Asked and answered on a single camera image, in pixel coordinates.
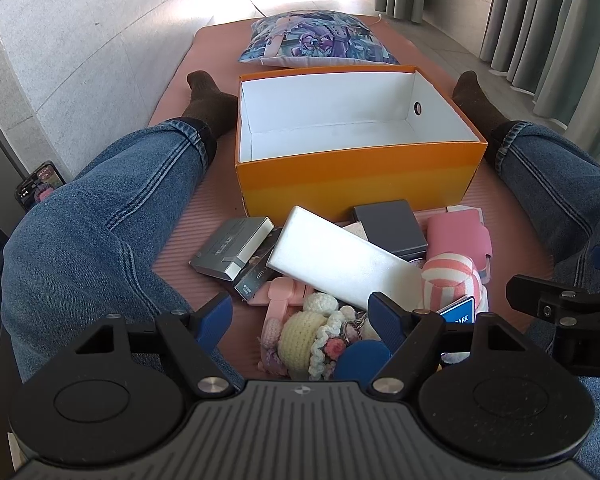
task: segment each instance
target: foot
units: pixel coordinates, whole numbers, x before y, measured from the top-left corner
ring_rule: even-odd
[[[182,116],[206,123],[216,139],[235,128],[238,120],[238,98],[221,92],[213,78],[204,70],[187,76],[191,101]]]
[[[506,123],[508,119],[487,99],[473,71],[464,72],[458,79],[453,100],[484,136]]]

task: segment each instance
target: orange box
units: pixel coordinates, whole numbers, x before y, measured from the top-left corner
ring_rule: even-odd
[[[355,205],[460,202],[486,141],[413,66],[335,66],[240,78],[235,167],[250,216],[295,205],[328,220]]]

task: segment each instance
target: blue denim jeans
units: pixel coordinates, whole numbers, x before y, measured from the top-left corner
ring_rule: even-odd
[[[2,320],[23,380],[105,314],[143,322],[189,308],[151,269],[208,168],[206,140],[179,120],[129,134],[24,217],[5,247],[2,278]],[[599,165],[530,123],[507,129],[494,164],[553,255],[556,281],[600,292],[589,261],[600,244]],[[543,322],[530,335],[538,344],[552,337]],[[212,358],[242,385],[217,350]],[[600,478],[600,379],[582,382],[596,421],[577,459]]]

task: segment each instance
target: pillow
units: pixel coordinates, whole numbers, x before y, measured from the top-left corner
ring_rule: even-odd
[[[399,64],[356,17],[333,10],[296,10],[251,25],[247,49],[238,61],[269,66]]]

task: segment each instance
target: tile floor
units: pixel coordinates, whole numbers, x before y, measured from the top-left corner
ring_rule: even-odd
[[[373,0],[223,0],[222,7],[215,13],[209,25],[227,23],[249,18],[271,16],[288,10],[323,9],[339,10],[349,14],[378,15]],[[474,70],[488,98],[509,119],[527,120],[544,124],[558,132],[563,128],[551,120],[536,116],[532,97],[512,89],[506,78],[490,72],[482,62],[459,43],[440,32],[429,23],[420,24],[394,20],[382,16],[391,26],[412,41],[426,56],[438,63],[453,78]]]

